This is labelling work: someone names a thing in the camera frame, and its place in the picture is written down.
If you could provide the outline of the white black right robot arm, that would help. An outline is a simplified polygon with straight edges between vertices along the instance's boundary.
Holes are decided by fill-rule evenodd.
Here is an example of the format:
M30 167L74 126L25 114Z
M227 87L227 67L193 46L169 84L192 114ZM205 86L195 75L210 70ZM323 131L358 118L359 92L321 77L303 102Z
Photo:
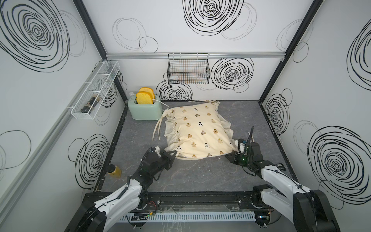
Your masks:
M264 160L260 145L251 139L235 141L236 151L225 155L235 165L266 181L255 186L251 204L269 206L293 223L298 232L339 232L340 226L326 194L303 186L284 174L284 165Z

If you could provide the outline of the yellow bottle black cap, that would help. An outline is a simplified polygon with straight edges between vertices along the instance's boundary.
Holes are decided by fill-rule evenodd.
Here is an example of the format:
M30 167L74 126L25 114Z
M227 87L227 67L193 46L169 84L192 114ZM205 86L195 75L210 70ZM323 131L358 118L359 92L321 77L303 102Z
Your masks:
M107 174L113 178L121 178L122 170L114 164L109 164L106 171Z

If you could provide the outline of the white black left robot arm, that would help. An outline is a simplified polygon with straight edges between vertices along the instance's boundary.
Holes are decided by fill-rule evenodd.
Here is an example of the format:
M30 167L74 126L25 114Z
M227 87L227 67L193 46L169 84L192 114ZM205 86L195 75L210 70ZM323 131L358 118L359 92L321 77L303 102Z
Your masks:
M148 188L163 170L169 170L177 151L149 148L133 175L118 190L102 199L83 202L66 227L66 232L107 232L123 216L137 208L144 208L148 201Z

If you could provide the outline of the rear yellow toast slice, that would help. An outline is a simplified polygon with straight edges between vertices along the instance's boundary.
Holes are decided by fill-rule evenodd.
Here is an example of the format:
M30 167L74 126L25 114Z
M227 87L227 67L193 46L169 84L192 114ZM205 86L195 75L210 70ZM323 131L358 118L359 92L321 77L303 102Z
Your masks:
M151 88L148 88L148 87L143 87L143 88L140 88L139 92L146 92L148 93L153 99L155 99L155 94L153 92L153 90Z

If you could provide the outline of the cream animal print pillow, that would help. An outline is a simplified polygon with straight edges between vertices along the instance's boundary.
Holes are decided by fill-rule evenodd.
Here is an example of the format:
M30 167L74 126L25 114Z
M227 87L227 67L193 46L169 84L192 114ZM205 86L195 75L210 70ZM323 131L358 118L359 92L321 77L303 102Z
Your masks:
M180 160L201 160L224 156L237 150L231 123L219 112L219 101L166 109L157 121L152 137L160 136L165 123L165 151L176 151Z

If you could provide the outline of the yellow toast slice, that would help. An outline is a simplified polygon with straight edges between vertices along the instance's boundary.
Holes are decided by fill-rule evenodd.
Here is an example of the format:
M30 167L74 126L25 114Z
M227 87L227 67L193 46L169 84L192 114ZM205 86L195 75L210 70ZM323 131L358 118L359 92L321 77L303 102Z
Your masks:
M154 95L149 92L140 91L136 94L136 101L138 104L153 104Z
M140 88L139 92L146 92L148 93L153 99L155 99L155 94L153 92L153 90L151 88L148 88L148 87L143 87L143 88Z

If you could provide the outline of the front yellow toast slice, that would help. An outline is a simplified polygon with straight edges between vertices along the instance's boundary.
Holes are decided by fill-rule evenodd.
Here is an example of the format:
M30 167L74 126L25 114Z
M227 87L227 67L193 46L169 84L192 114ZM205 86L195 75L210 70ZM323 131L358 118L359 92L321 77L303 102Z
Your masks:
M140 91L136 94L136 101L138 104L153 104L154 95L149 92Z

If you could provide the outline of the mint green toaster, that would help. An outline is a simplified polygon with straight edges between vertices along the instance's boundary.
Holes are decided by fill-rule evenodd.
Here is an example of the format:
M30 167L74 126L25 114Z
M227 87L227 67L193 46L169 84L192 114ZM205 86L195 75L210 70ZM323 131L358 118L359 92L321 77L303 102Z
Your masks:
M136 96L131 96L128 108L134 120L155 121L159 120L163 114L162 103L158 96L153 104L138 104Z

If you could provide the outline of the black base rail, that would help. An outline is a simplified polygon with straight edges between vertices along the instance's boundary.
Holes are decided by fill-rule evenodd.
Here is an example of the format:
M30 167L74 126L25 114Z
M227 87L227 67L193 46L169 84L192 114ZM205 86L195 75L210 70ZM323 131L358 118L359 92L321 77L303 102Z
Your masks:
M156 210L162 206L175 205L230 205L237 204L240 209L268 210L275 209L281 214L292 212L292 203L289 202L281 192L273 188L266 188L259 192L257 187L253 191L232 191L232 192L148 192L148 201L142 209L135 210L147 211L147 205L152 205ZM84 201L95 202L109 192L89 193Z

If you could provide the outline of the dark bottle in shelf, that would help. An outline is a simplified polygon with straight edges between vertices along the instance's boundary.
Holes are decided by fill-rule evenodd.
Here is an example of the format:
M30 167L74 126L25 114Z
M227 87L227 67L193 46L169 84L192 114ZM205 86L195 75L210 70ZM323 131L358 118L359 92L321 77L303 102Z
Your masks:
M94 107L100 102L100 98L98 96L92 96L85 106L80 110L81 113L90 113Z

